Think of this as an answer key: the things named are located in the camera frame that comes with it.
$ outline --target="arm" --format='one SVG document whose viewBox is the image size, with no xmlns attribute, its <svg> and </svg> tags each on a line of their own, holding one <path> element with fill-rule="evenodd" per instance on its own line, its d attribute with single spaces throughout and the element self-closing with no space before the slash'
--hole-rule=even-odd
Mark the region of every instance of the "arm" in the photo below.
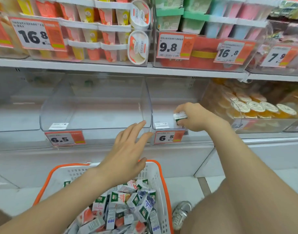
<svg viewBox="0 0 298 234">
<path fill-rule="evenodd" d="M 110 153 L 95 168 L 48 199 L 28 209 L 0 227 L 0 234 L 61 234 L 68 225 L 96 198 L 113 186 L 134 179 L 146 165 L 140 155 L 153 133 L 144 133 L 135 140 L 146 124 L 133 124 L 116 137 Z"/>
<path fill-rule="evenodd" d="M 248 148 L 228 122 L 200 104 L 182 104 L 175 113 L 180 111 L 188 118 L 179 125 L 205 130 L 213 140 L 246 233 L 298 233 L 298 194 Z"/>
</svg>

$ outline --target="person's right hand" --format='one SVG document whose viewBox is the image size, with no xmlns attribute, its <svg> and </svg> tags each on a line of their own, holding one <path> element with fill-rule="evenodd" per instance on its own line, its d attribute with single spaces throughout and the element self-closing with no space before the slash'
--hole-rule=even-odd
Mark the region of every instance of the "person's right hand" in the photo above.
<svg viewBox="0 0 298 234">
<path fill-rule="evenodd" d="M 223 120 L 219 116 L 206 110 L 199 103 L 181 104 L 175 109 L 174 113 L 179 113 L 182 111 L 185 112 L 188 118 L 180 119 L 177 124 L 192 131 L 206 130 L 207 126 L 212 124 L 212 122 L 215 123 L 215 121 Z"/>
</svg>

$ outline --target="shopping basket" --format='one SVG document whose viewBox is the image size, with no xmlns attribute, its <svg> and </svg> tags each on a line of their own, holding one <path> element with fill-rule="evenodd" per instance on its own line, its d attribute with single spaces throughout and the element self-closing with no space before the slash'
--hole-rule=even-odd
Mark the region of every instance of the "shopping basket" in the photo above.
<svg viewBox="0 0 298 234">
<path fill-rule="evenodd" d="M 56 166 L 50 171 L 33 205 L 38 204 L 40 201 L 62 189 L 65 181 L 74 181 L 88 168 L 96 167 L 99 164 L 100 163 L 71 163 Z M 156 190 L 156 203 L 154 208 L 158 214 L 162 234 L 173 234 L 170 197 L 162 175 L 161 165 L 155 160 L 147 160 L 146 167 L 135 179 L 148 179 L 148 183 Z"/>
</svg>

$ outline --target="shoe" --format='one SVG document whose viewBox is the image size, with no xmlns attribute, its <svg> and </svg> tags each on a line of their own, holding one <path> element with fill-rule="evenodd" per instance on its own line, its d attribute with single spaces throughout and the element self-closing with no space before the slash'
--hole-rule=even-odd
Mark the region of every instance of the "shoe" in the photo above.
<svg viewBox="0 0 298 234">
<path fill-rule="evenodd" d="M 180 230 L 189 212 L 192 210 L 192 204 L 189 201 L 180 202 L 173 210 L 173 229 Z"/>
</svg>

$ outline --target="shelf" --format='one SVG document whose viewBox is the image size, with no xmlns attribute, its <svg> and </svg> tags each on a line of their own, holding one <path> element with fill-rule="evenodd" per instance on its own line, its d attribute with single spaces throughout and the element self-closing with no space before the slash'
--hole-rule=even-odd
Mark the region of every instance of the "shelf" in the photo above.
<svg viewBox="0 0 298 234">
<path fill-rule="evenodd" d="M 298 76 L 280 74 L 253 74 L 250 73 L 247 79 L 278 80 L 298 82 Z"/>
<path fill-rule="evenodd" d="M 243 79 L 248 76 L 247 72 L 222 72 L 206 70 L 181 70 L 171 68 L 157 68 L 148 63 L 147 67 L 107 65 L 107 64 L 89 64 L 60 61 L 42 61 L 33 60 L 30 57 L 26 59 L 5 59 L 0 58 L 0 66 L 17 68 L 36 68 L 49 70 L 81 70 L 95 72 L 129 73 L 129 74 L 151 74 L 151 75 L 176 75 L 192 77 L 213 77 L 213 78 L 236 78 Z"/>
</svg>

